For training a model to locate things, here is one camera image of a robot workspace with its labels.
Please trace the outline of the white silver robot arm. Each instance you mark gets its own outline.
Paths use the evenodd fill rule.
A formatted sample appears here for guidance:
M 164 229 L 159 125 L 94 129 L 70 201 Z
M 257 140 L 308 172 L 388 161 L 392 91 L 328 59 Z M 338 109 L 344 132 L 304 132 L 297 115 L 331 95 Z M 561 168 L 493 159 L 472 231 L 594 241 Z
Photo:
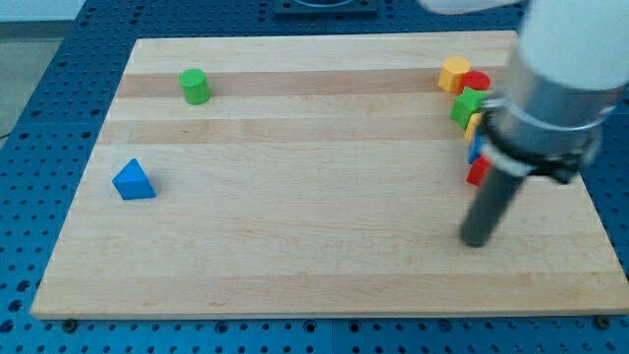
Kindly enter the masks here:
M 628 84 L 628 0 L 534 0 L 484 103 L 483 153 L 515 178 L 569 182 Z

